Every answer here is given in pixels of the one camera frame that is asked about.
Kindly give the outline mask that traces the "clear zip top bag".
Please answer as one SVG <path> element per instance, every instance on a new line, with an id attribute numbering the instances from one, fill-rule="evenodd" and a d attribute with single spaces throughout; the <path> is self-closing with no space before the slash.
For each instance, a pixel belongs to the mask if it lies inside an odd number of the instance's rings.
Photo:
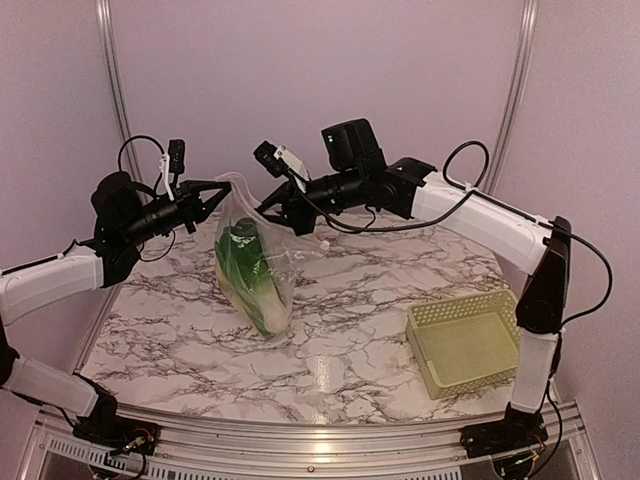
<path id="1" fill-rule="evenodd" d="M 263 337 L 273 339 L 291 323 L 297 279 L 328 253 L 330 243 L 298 237 L 267 221 L 241 174 L 225 173 L 217 180 L 231 187 L 221 202 L 214 242 L 220 289 Z"/>

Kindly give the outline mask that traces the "green fake bok choy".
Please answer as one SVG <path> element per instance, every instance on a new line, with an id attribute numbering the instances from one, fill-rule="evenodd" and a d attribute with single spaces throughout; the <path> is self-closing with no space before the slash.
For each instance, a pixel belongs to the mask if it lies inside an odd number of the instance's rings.
<path id="1" fill-rule="evenodd" d="M 290 308 L 255 220 L 243 217 L 225 225 L 215 252 L 216 273 L 227 299 L 263 337 L 281 335 L 288 328 Z"/>

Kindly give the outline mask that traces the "pale green plastic basket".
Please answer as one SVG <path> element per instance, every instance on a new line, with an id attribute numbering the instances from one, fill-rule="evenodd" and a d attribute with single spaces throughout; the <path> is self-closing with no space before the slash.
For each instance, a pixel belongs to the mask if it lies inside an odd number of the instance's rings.
<path id="1" fill-rule="evenodd" d="M 433 400 L 511 380 L 519 362 L 517 298 L 509 289 L 416 304 L 405 334 Z"/>

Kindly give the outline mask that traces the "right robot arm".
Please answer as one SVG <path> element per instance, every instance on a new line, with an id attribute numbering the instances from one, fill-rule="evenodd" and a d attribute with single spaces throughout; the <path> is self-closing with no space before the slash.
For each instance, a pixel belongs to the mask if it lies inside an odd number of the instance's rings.
<path id="1" fill-rule="evenodd" d="M 334 174 L 311 179 L 290 153 L 254 154 L 280 186 L 259 206 L 261 214 L 278 205 L 270 221 L 296 235 L 311 233 L 317 217 L 356 206 L 385 210 L 406 220 L 407 228 L 441 225 L 509 261 L 528 276 L 516 307 L 520 360 L 515 386 L 495 430 L 506 448 L 515 448 L 534 431 L 544 401 L 560 332 L 569 283 L 571 225 L 527 214 L 472 186 L 463 186 L 436 167 L 405 157 L 387 165 L 381 153 L 340 161 Z"/>

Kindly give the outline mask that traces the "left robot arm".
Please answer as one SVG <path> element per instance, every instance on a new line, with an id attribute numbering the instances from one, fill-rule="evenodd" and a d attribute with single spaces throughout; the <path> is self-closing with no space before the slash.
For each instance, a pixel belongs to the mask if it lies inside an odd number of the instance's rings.
<path id="1" fill-rule="evenodd" d="M 91 239 L 63 252 L 8 269 L 1 274 L 3 326 L 78 293 L 117 285 L 140 261 L 139 248 L 183 226 L 194 232 L 230 193 L 226 181 L 188 180 L 175 191 L 142 202 L 152 189 L 124 171 L 105 177 L 91 196 L 96 224 Z M 126 423 L 111 410 L 115 399 L 91 382 L 21 356 L 1 341 L 1 386 L 36 403 L 87 418 L 86 426 L 106 445 L 125 438 Z"/>

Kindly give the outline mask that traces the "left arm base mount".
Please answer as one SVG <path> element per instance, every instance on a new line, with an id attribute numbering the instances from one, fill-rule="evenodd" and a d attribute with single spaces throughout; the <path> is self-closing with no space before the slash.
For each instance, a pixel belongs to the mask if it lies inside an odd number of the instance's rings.
<path id="1" fill-rule="evenodd" d="M 102 445 L 110 449 L 110 455 L 154 453 L 160 427 L 156 423 L 116 415 L 104 423 L 79 417 L 73 427 L 77 438 Z"/>

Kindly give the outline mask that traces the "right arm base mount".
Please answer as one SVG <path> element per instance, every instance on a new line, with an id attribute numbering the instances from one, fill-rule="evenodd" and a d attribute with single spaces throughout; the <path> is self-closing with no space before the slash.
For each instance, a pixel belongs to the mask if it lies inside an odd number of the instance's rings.
<path id="1" fill-rule="evenodd" d="M 504 418 L 462 428 L 460 443 L 469 458 L 479 458 L 544 443 L 548 438 L 540 418 Z"/>

